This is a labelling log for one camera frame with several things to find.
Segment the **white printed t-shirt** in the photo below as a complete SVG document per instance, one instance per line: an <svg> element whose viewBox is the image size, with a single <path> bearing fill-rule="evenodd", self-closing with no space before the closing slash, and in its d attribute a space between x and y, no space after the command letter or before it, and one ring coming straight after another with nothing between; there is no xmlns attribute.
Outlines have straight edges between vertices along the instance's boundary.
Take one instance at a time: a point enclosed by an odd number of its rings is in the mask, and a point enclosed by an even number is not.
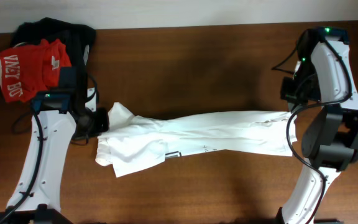
<svg viewBox="0 0 358 224"><path fill-rule="evenodd" d="M116 177L145 170L168 157L232 150L291 156L295 124L286 111L225 111L161 120L132 114L115 103L109 129L98 137L95 161Z"/></svg>

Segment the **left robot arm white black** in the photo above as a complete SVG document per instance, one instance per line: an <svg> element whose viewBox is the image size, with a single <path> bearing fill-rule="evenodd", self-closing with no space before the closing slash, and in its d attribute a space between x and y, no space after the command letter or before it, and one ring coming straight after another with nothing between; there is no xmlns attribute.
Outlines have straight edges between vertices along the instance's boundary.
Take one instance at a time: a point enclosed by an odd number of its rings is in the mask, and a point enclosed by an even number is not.
<svg viewBox="0 0 358 224"><path fill-rule="evenodd" d="M71 142L99 136L109 128L104 108L98 108L93 77L75 67L60 70L58 86L39 91L30 102L32 129L17 187L0 223L69 223L60 210L60 186Z"/></svg>

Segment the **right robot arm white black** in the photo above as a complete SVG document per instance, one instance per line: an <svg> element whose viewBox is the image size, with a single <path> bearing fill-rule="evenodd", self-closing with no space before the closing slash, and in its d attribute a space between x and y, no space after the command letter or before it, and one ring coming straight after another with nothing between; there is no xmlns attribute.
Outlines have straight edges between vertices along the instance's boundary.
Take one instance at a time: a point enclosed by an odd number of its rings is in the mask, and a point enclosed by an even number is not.
<svg viewBox="0 0 358 224"><path fill-rule="evenodd" d="M320 112L302 137L302 153L294 153L303 168L274 223L316 223L329 186L358 161L358 92L349 51L347 31L333 27L307 29L296 42L297 65L287 71L280 91L291 113L286 137L300 113L312 108Z"/></svg>

